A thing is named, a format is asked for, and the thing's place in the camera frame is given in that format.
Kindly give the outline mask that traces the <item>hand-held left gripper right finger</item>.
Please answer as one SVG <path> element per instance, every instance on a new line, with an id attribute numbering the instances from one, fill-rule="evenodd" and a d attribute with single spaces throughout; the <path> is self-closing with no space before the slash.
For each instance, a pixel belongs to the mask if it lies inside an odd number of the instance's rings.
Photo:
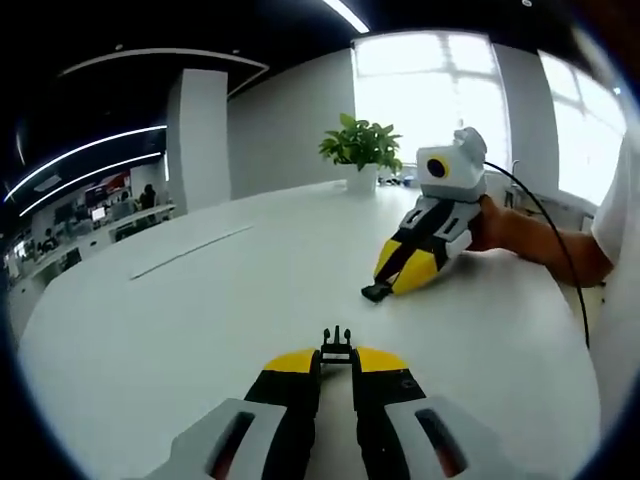
<path id="1" fill-rule="evenodd" d="M 398 356 L 351 352 L 357 441 L 371 479 L 504 479 L 497 436 L 459 405 L 424 393 Z"/>

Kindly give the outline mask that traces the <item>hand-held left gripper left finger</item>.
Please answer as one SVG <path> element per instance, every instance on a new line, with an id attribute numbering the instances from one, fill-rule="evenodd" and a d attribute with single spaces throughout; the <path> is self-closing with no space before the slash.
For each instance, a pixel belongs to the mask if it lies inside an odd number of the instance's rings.
<path id="1" fill-rule="evenodd" d="M 228 398 L 177 435 L 147 479 L 302 479 L 315 441 L 320 351 L 268 362 L 242 399 Z"/>

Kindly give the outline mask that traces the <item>person's right hand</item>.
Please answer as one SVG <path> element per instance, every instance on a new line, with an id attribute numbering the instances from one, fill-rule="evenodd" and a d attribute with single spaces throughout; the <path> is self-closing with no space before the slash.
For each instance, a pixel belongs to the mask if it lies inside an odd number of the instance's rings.
<path id="1" fill-rule="evenodd" d="M 469 224 L 472 240 L 468 250 L 486 252 L 503 249 L 520 254 L 524 217 L 497 206 L 488 195 L 480 197 L 479 206 L 480 213 Z"/>

